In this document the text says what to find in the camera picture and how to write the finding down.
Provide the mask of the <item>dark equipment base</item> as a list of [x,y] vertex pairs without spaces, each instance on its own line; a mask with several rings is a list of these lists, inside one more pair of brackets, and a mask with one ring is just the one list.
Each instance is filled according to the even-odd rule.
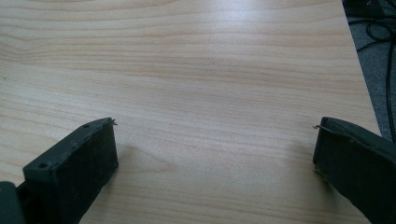
[[385,15],[379,0],[342,0],[348,17],[381,18]]

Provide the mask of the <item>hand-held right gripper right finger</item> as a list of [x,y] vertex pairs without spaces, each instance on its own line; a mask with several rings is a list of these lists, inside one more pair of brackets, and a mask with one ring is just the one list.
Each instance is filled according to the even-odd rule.
[[396,224],[396,144],[341,119],[317,128],[317,171],[372,224]]

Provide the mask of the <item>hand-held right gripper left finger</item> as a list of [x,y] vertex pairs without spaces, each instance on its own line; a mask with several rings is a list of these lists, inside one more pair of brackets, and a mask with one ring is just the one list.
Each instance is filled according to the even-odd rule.
[[114,119],[86,123],[23,167],[27,224],[78,224],[119,166]]

